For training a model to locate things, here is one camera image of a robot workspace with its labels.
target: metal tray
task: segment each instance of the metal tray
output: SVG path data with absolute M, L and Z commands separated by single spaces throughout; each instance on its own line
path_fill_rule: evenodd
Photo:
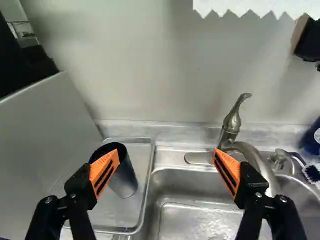
M 102 144 L 110 142 L 126 146 L 138 180 L 138 189 L 133 196 L 122 199 L 107 187 L 88 214 L 95 232 L 133 235 L 140 230 L 144 221 L 155 143 L 151 138 L 112 137 L 105 139 Z

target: kitchen sink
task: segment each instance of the kitchen sink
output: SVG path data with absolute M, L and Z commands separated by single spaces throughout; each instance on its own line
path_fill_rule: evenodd
M 185 162 L 188 151 L 157 149 L 145 216 L 132 240 L 234 240 L 243 211 L 234 204 L 214 166 Z M 276 175 L 296 205 L 308 240 L 319 239 L 320 195 L 302 176 Z M 271 240 L 264 220 L 260 240 Z

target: faucet handle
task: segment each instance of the faucet handle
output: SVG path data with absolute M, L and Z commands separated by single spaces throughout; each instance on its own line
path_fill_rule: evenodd
M 240 131 L 241 118 L 239 115 L 240 105 L 252 96 L 251 93 L 242 93 L 236 100 L 228 115 L 223 120 L 223 129 L 229 133 L 237 134 Z

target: sink countertop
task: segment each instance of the sink countertop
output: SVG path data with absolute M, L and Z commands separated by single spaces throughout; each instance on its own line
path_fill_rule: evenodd
M 111 137 L 148 137 L 155 139 L 156 152 L 168 150 L 171 157 L 155 161 L 155 166 L 181 167 L 176 159 L 183 158 L 186 152 L 205 152 L 212 150 L 218 142 L 220 124 L 136 121 L 136 120 L 96 120 L 100 133 L 105 138 Z M 298 152 L 306 163 L 317 161 L 299 149 L 299 140 L 308 129 L 307 125 L 244 124 L 241 126 L 237 141 L 254 145 L 260 151 L 274 151 L 282 148 L 288 152 Z M 98 240 L 117 240 L 119 236 L 97 234 Z M 70 230 L 63 229 L 61 239 L 72 239 Z

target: blue bottle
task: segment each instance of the blue bottle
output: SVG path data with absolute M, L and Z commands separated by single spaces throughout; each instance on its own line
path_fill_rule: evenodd
M 320 155 L 320 117 L 312 124 L 302 138 L 303 149 L 312 155 Z

